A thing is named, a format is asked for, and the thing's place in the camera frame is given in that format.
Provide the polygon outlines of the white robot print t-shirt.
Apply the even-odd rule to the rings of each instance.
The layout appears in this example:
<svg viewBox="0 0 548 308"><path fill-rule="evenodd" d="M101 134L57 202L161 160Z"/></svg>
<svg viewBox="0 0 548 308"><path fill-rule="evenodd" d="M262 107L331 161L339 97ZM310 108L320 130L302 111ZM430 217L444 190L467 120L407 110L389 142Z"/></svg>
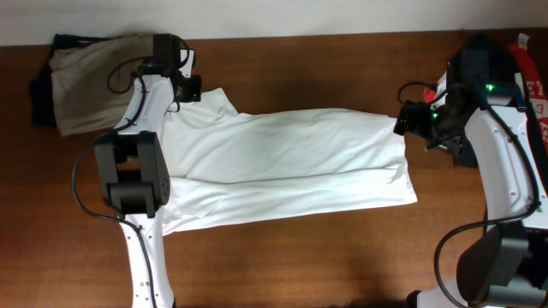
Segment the white robot print t-shirt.
<svg viewBox="0 0 548 308"><path fill-rule="evenodd" d="M395 123L346 109L250 115L207 92L164 118L163 232L412 204Z"/></svg>

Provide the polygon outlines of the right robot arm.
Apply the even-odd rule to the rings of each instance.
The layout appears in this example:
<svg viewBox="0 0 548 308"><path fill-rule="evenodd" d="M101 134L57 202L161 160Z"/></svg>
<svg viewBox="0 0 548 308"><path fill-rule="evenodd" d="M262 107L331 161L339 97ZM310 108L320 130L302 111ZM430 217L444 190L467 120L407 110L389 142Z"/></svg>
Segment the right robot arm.
<svg viewBox="0 0 548 308"><path fill-rule="evenodd" d="M437 86L430 103L402 100L396 133L412 133L429 148L466 140L478 164L486 218L449 231L444 245L465 231L483 235L458 259L456 278L411 293L411 307L545 307L547 305L547 191L541 156L533 149L534 124L527 92L518 81L457 82Z"/></svg>

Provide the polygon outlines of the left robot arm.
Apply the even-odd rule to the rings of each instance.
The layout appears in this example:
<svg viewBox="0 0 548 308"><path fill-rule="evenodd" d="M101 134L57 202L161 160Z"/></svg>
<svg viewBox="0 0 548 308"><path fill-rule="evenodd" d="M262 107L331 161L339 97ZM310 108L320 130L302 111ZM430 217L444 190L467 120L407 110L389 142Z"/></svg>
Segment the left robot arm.
<svg viewBox="0 0 548 308"><path fill-rule="evenodd" d="M159 141L164 117L201 99L200 76L146 65L113 132L94 143L104 202L114 212L128 249L134 307L173 307L160 222L171 193Z"/></svg>

